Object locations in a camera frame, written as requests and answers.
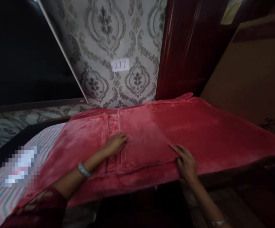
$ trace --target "hand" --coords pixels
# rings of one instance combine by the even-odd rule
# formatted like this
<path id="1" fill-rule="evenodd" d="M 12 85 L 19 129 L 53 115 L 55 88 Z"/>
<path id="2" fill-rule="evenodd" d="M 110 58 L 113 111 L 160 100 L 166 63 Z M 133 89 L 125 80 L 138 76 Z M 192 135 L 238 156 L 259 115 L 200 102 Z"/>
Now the hand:
<path id="1" fill-rule="evenodd" d="M 198 164 L 191 152 L 179 144 L 176 144 L 176 146 L 170 144 L 170 147 L 180 156 L 176 162 L 181 176 L 189 185 L 198 182 Z"/>
<path id="2" fill-rule="evenodd" d="M 120 152 L 127 140 L 128 138 L 125 132 L 118 132 L 116 135 L 112 136 L 99 151 L 103 153 L 105 157 L 110 157 Z"/>

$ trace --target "red sleeve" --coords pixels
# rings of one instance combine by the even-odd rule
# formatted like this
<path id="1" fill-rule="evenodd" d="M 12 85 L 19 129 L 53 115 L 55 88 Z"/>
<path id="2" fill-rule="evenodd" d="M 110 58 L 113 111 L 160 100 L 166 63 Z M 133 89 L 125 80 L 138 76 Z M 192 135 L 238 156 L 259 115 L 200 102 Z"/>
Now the red sleeve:
<path id="1" fill-rule="evenodd" d="M 61 227 L 67 200 L 53 187 L 48 187 L 6 218 L 0 228 Z"/>

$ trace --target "cardboard box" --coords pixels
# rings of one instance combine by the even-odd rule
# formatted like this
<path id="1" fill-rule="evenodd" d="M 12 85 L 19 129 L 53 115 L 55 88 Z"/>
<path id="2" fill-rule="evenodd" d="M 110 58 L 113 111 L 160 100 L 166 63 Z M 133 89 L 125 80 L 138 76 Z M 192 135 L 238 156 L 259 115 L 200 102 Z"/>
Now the cardboard box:
<path id="1" fill-rule="evenodd" d="M 275 14 L 240 24 L 200 97 L 275 134 Z"/>

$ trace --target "pink fleece blanket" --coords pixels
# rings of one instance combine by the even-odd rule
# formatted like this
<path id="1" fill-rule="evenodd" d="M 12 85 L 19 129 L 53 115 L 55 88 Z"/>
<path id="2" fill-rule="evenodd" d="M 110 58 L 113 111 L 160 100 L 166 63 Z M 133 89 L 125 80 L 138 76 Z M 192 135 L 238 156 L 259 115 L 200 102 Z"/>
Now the pink fleece blanket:
<path id="1" fill-rule="evenodd" d="M 37 187 L 28 187 L 18 206 L 88 158 L 109 137 L 125 131 L 129 141 L 70 199 L 68 207 L 130 193 L 179 179 L 170 143 L 191 150 L 199 174 L 244 166 L 275 156 L 275 135 L 191 93 L 123 109 L 96 109 L 74 115 L 41 167 Z"/>

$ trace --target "patterned wallpaper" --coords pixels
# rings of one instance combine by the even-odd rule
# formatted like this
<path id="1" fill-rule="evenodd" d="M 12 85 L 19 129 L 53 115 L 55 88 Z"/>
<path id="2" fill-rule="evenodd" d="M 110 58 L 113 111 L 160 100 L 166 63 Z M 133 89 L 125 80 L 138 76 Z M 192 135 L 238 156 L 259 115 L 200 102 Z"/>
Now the patterned wallpaper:
<path id="1" fill-rule="evenodd" d="M 155 97 L 167 0 L 41 1 L 91 106 Z M 129 58 L 130 70 L 110 62 Z"/>
<path id="2" fill-rule="evenodd" d="M 0 147 L 28 125 L 38 124 L 48 119 L 72 116 L 91 108 L 87 104 L 80 104 L 1 113 Z"/>

